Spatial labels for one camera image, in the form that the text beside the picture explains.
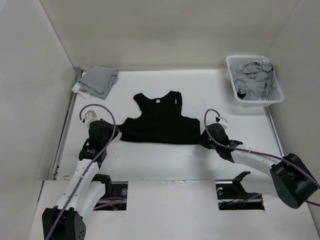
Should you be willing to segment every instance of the black tank top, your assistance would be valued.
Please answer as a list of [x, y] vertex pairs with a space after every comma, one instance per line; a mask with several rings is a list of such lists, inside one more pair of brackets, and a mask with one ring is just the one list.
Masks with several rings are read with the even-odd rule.
[[127, 118], [119, 126], [121, 140], [134, 143], [198, 144], [200, 122], [181, 115], [182, 97], [170, 91], [161, 98], [149, 99], [142, 93], [133, 97], [141, 110], [138, 118]]

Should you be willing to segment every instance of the laundry basket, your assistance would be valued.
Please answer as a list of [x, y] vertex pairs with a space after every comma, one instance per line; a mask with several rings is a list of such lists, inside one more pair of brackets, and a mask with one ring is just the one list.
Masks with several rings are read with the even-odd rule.
[[273, 83], [274, 89], [269, 93], [267, 97], [263, 96], [259, 100], [242, 100], [238, 97], [230, 67], [237, 68], [239, 65], [249, 62], [263, 62], [268, 64], [270, 61], [265, 56], [258, 55], [231, 55], [226, 57], [226, 65], [228, 67], [228, 72], [233, 88], [235, 105], [241, 107], [267, 107], [271, 104], [281, 103], [284, 100], [284, 95], [280, 88], [277, 76], [275, 76]]

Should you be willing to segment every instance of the wires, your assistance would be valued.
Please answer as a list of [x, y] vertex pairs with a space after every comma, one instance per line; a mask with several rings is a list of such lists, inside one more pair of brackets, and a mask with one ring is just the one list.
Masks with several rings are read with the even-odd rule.
[[126, 200], [126, 198], [121, 196], [111, 196], [107, 198], [102, 198], [99, 201], [106, 201], [106, 200]]
[[233, 199], [233, 200], [231, 200], [231, 201], [223, 201], [223, 200], [220, 200], [220, 201], [223, 202], [223, 203], [225, 203], [225, 204], [227, 204], [227, 203], [232, 203], [232, 202], [234, 202], [235, 200], [236, 200], [236, 198]]
[[67, 206], [69, 205], [69, 203], [71, 202], [72, 198], [74, 197], [77, 189], [78, 189], [79, 186], [80, 186], [80, 183], [81, 183], [82, 180], [83, 180], [83, 177], [86, 175], [86, 173], [87, 173], [87, 171], [89, 170], [89, 168], [92, 166], [92, 164], [94, 164], [94, 162], [97, 160], [97, 158], [106, 150], [106, 148], [109, 146], [109, 144], [111, 143], [111, 141], [114, 139], [114, 136], [115, 136], [115, 133], [116, 133], [116, 120], [115, 120], [115, 117], [113, 116], [112, 112], [111, 112], [108, 108], [106, 108], [105, 106], [100, 105], [100, 104], [95, 104], [95, 103], [93, 103], [93, 104], [88, 104], [88, 105], [84, 106], [84, 107], [81, 109], [80, 114], [79, 114], [80, 120], [82, 120], [82, 117], [81, 117], [82, 112], [83, 112], [86, 108], [92, 107], [92, 106], [101, 107], [101, 108], [103, 108], [104, 110], [106, 110], [106, 111], [110, 114], [110, 116], [111, 116], [111, 118], [112, 118], [112, 122], [113, 122], [113, 131], [112, 131], [111, 137], [110, 137], [109, 141], [106, 143], [106, 145], [103, 147], [103, 149], [92, 159], [92, 161], [89, 163], [89, 165], [88, 165], [88, 166], [86, 167], [86, 169], [83, 171], [83, 174], [82, 174], [81, 177], [79, 178], [79, 181], [78, 181], [77, 184], [75, 185], [75, 187], [74, 187], [71, 195], [69, 196], [69, 198], [68, 198], [68, 200], [66, 201], [65, 205], [63, 206], [63, 208], [61, 209], [61, 211], [60, 211], [60, 213], [58, 214], [57, 218], [55, 219], [55, 221], [54, 221], [54, 223], [53, 223], [53, 225], [52, 225], [52, 227], [51, 227], [48, 235], [46, 236], [45, 240], [49, 240], [49, 239], [50, 239], [52, 233], [54, 232], [56, 226], [58, 225], [58, 222], [59, 222], [61, 216], [63, 215], [63, 213], [64, 213], [64, 211], [66, 210]]
[[[227, 146], [227, 145], [224, 145], [224, 144], [221, 144], [220, 142], [218, 142], [217, 140], [215, 140], [209, 130], [208, 130], [208, 127], [207, 127], [207, 114], [209, 112], [215, 112], [218, 114], [218, 116], [220, 117], [220, 114], [218, 113], [217, 110], [215, 109], [208, 109], [207, 111], [205, 111], [205, 114], [204, 114], [204, 127], [205, 127], [205, 131], [206, 133], [208, 134], [208, 136], [210, 137], [210, 139], [215, 143], [217, 144], [218, 146], [220, 147], [223, 147], [223, 148], [226, 148], [226, 149], [231, 149], [231, 150], [235, 150], [235, 151], [240, 151], [240, 152], [245, 152], [245, 153], [250, 153], [250, 154], [255, 154], [255, 155], [258, 155], [258, 156], [265, 156], [265, 157], [269, 157], [269, 158], [274, 158], [274, 159], [278, 159], [284, 163], [286, 163], [287, 165], [293, 167], [294, 169], [296, 169], [297, 171], [299, 171], [303, 176], [305, 176], [307, 179], [309, 179], [318, 189], [320, 189], [320, 184], [314, 180], [308, 173], [306, 173], [305, 171], [303, 171], [300, 167], [296, 166], [295, 164], [293, 164], [292, 162], [282, 158], [282, 157], [279, 157], [279, 156], [275, 156], [275, 155], [272, 155], [272, 154], [268, 154], [268, 153], [263, 153], [263, 152], [259, 152], [259, 151], [252, 151], [252, 150], [247, 150], [247, 149], [243, 149], [243, 148], [236, 148], [236, 147], [232, 147], [232, 146]], [[315, 206], [318, 206], [320, 207], [320, 204], [318, 203], [315, 203], [315, 202], [311, 202], [311, 201], [306, 201], [307, 203], [309, 204], [312, 204], [312, 205], [315, 205]]]
[[227, 204], [242, 204], [242, 203], [246, 203], [247, 201], [249, 201], [249, 200], [251, 200], [251, 199], [256, 199], [256, 198], [258, 198], [258, 197], [260, 197], [260, 196], [262, 196], [261, 193], [259, 193], [259, 194], [257, 194], [257, 195], [254, 195], [254, 196], [252, 196], [252, 197], [249, 197], [249, 198], [247, 198], [247, 199], [245, 199], [245, 200], [241, 200], [241, 201], [228, 201], [228, 202], [226, 202], [226, 203], [227, 203]]
[[[113, 191], [113, 197], [115, 198], [116, 195], [117, 195], [117, 192], [114, 190], [114, 191]], [[112, 211], [114, 211], [115, 208], [116, 208], [116, 205], [113, 205], [113, 206], [112, 206]]]
[[96, 206], [93, 210], [98, 210], [98, 209], [102, 209], [104, 207], [110, 206], [110, 205], [115, 205], [115, 204], [124, 204], [127, 202], [127, 200], [123, 197], [124, 200], [120, 200], [120, 201], [114, 201], [114, 202], [108, 202], [106, 204], [102, 204], [100, 206]]

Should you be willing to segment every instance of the white wall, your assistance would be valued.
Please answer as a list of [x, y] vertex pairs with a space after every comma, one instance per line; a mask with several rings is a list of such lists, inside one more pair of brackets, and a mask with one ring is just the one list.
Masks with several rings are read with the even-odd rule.
[[[299, 0], [271, 48], [284, 102], [271, 113], [285, 153], [295, 153], [320, 181], [320, 1]], [[320, 203], [319, 191], [311, 200]], [[311, 206], [320, 230], [320, 207]]]
[[266, 55], [298, 0], [41, 0], [74, 66], [225, 68]]
[[39, 0], [0, 0], [0, 235], [28, 237], [75, 71]]

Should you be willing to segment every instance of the grey cloth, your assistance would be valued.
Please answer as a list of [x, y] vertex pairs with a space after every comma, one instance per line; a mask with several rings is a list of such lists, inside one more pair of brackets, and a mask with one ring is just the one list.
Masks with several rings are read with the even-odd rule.
[[230, 70], [236, 92], [245, 94], [243, 100], [258, 100], [274, 89], [275, 68], [270, 62], [247, 62]]
[[97, 98], [106, 99], [118, 80], [118, 74], [119, 70], [117, 69], [96, 66], [80, 78], [81, 87], [79, 90], [88, 92]]

